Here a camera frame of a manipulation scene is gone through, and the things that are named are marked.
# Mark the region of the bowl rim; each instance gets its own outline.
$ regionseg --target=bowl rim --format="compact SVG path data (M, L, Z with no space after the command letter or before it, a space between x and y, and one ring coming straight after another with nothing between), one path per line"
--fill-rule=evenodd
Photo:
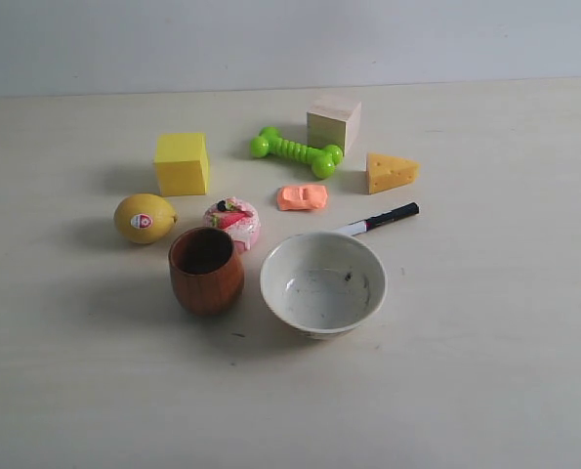
M264 291L264 274L265 274L266 264L270 262L270 259L272 259L274 257L276 252L284 244L287 244L288 242L290 242L293 239L296 239L297 237L312 237L312 236L331 236L331 237L337 237L337 238L343 238L345 240L349 240L351 243L354 243L360 249L363 249L364 251L366 251L366 253L371 255L373 257L373 259L377 262L377 265L379 266L379 271L380 271L381 276L384 280L384 289L381 293L381 297L377 300L377 302L372 307L372 309L362 319L357 320L356 322L353 322L349 325L345 325L343 327L336 327L336 328L306 327L304 325L300 325L296 322L293 322L287 318L282 317L280 315L280 313L270 304L269 298L267 298L267 294ZM375 251L373 249L371 249L363 241L360 241L359 239L357 239L354 236L349 236L348 234L341 234L341 233L337 233L337 232L333 232L333 231L326 231L326 230L314 231L314 232L308 232L308 233L300 233L300 234L292 234L292 235L286 237L285 239L283 239L279 244L277 244L273 249L271 249L269 251L269 253L267 254L267 256L264 258L264 261L262 262L262 268L260 269L260 293L262 294L262 297L264 298L264 301L267 304L267 307L269 308L269 310L271 310L272 313L275 316L277 316L280 320L282 320L283 322L291 325L292 327L294 327L296 329L304 331L304 332L314 333L314 334L331 334L331 335L333 335L333 334L339 334L342 332L346 332L346 331L355 329L356 327L358 327L359 325L361 325L365 321L367 321L369 318L371 318L373 315L375 315L381 309L381 307L383 306L383 304L386 300L386 296L388 294L388 274L386 273L386 269L385 269L383 263L381 262L381 259L379 258L379 256L377 256Z

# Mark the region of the white table surface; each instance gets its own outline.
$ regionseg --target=white table surface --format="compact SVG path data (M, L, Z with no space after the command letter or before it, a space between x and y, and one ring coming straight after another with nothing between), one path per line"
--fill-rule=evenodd
M581 79L337 93L362 100L360 137L319 213L278 211L310 169L247 145L271 124L304 140L318 90L0 100L1 469L581 468ZM157 136L189 131L209 193L128 245L114 208L156 191ZM419 179L365 194L369 150ZM235 310L194 319L168 246L230 195L262 240ZM361 236L390 282L364 326L314 342L266 309L278 242L410 201Z

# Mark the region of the wooden cup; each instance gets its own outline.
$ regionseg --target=wooden cup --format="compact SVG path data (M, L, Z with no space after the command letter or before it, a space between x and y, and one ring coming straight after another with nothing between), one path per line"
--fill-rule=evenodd
M233 240L217 228L181 234L169 250L169 268L177 300L195 315L224 312L244 287L244 268Z

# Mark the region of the cheese wedge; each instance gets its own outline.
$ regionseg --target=cheese wedge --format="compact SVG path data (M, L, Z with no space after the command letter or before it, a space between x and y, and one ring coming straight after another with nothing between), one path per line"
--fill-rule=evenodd
M420 164L379 153L366 155L368 193L387 191L416 181Z

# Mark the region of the lemon sticker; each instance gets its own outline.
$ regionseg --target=lemon sticker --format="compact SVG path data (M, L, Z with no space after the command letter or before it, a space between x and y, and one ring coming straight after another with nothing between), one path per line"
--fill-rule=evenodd
M153 220L145 213L138 213L132 217L130 225L137 230L145 230L153 225Z

